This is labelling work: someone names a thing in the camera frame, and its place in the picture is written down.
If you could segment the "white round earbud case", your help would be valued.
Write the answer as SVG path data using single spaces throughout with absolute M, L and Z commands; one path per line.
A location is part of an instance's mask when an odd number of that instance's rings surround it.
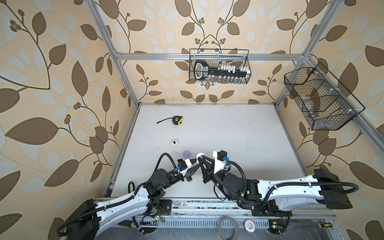
M 197 156 L 196 156 L 196 158 L 199 159 L 199 158 L 202 158 L 203 156 L 205 156 L 204 153 L 198 153 Z

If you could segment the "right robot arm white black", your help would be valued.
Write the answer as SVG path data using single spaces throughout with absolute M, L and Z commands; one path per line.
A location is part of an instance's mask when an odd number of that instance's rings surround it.
M 249 180 L 239 164 L 227 156 L 211 159 L 199 154 L 197 161 L 203 172 L 203 181 L 214 183 L 224 199 L 235 201 L 239 208 L 252 211 L 289 212 L 313 204 L 325 205 L 331 210 L 351 209 L 348 195 L 359 190 L 353 183 L 342 182 L 339 177 L 323 169 L 314 174 L 286 181 Z

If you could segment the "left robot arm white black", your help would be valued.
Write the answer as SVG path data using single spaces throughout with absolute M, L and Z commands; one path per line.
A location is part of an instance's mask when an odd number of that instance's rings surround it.
M 192 180 L 191 169 L 200 166 L 197 161 L 201 156 L 175 163 L 168 153 L 163 153 L 151 177 L 132 193 L 105 202 L 85 201 L 55 230 L 55 235 L 68 240 L 93 240 L 118 223 L 156 208 L 165 189 L 180 181 Z

